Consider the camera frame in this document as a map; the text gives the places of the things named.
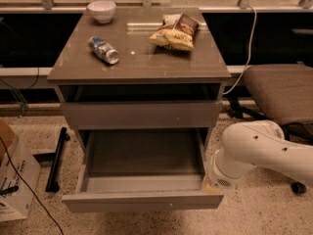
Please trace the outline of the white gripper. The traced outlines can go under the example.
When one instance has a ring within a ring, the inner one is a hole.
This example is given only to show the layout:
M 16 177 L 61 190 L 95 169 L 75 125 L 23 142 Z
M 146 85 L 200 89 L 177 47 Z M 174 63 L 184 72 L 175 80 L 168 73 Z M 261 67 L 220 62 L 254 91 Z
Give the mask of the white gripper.
M 248 164 L 236 161 L 224 149 L 219 149 L 211 157 L 208 177 L 203 178 L 201 190 L 208 195 L 221 195 L 221 189 L 234 188 L 247 171 Z

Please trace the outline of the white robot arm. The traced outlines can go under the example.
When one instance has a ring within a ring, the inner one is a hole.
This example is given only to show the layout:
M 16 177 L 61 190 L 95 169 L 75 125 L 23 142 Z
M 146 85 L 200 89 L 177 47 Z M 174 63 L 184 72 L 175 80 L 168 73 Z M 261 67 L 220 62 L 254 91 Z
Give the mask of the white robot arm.
M 239 122 L 221 135 L 221 147 L 211 157 L 207 179 L 212 187 L 234 188 L 255 167 L 277 171 L 313 187 L 313 147 L 285 139 L 272 120 Z

